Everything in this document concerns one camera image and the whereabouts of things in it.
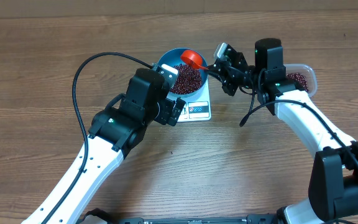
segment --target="wooden table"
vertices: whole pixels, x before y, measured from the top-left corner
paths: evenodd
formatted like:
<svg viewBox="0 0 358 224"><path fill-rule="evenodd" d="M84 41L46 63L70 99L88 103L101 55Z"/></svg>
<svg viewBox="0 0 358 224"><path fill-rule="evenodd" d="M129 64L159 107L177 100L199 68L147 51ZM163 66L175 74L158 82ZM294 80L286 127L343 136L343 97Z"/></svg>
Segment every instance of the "wooden table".
<svg viewBox="0 0 358 224"><path fill-rule="evenodd" d="M314 68L313 101L358 140L358 10L0 20L0 223L27 218L77 155L83 140L71 82L90 55L116 51L151 63L189 47L213 63L225 41L254 64L254 43L265 37L282 40L285 63ZM77 93L87 127L139 67L117 57L86 66ZM152 123L85 211L233 217L307 197L313 160L291 129L266 109L240 128L250 96L230 97L209 84L212 120ZM358 216L348 219L358 223Z"/></svg>

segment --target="bowl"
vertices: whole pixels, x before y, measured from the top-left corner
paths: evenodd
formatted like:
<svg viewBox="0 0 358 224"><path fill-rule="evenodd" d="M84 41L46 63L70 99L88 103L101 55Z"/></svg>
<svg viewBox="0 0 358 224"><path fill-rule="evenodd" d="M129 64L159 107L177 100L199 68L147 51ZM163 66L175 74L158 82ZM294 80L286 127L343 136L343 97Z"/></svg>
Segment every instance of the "bowl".
<svg viewBox="0 0 358 224"><path fill-rule="evenodd" d="M185 50L193 50L193 49L188 49L188 48L172 49L172 50L168 51L167 53L165 53L160 58L160 60L158 61L158 64L159 65L167 64L167 65L169 65L171 67L174 67L174 66L180 65L180 64L185 64L180 59L180 56L182 55L182 53ZM203 58L202 66L207 67L207 63L206 63L206 61L205 61L205 59L204 59L204 57L202 55L201 55L201 58ZM180 98L186 98L186 97L195 95L197 92L199 92L201 89L203 89L203 87L205 86L205 83L206 83L206 81L208 79L208 75L204 72L204 70L200 69L200 74L201 74L201 87L198 90L194 91L193 93L188 93L188 94L183 94L183 95L169 92L169 95L174 96L174 97L180 97Z"/></svg>
<svg viewBox="0 0 358 224"><path fill-rule="evenodd" d="M309 65L305 64L285 64L287 73L300 73L306 77L308 83L309 97L312 97L317 91L317 79L316 74Z"/></svg>

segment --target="wooden surface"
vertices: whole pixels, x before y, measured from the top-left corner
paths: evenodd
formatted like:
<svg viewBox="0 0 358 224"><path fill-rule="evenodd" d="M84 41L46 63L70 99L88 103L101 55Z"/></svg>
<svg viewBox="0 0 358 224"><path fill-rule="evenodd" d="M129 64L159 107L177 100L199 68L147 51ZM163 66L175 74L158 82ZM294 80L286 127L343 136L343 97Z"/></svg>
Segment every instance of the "wooden surface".
<svg viewBox="0 0 358 224"><path fill-rule="evenodd" d="M80 150L71 82L86 58L117 51L151 63L190 47L213 63L225 41L254 64L254 43L265 37L282 40L285 63L314 68L316 106L358 140L358 10L0 20L0 223L27 218ZM87 65L77 88L87 127L125 92L136 68L114 57ZM240 128L250 97L209 84L212 120L152 123L85 211L233 217L272 213L307 197L313 160L290 128L266 109ZM349 220L358 223L358 216Z"/></svg>
<svg viewBox="0 0 358 224"><path fill-rule="evenodd" d="M0 0L0 18L358 9L355 0Z"/></svg>

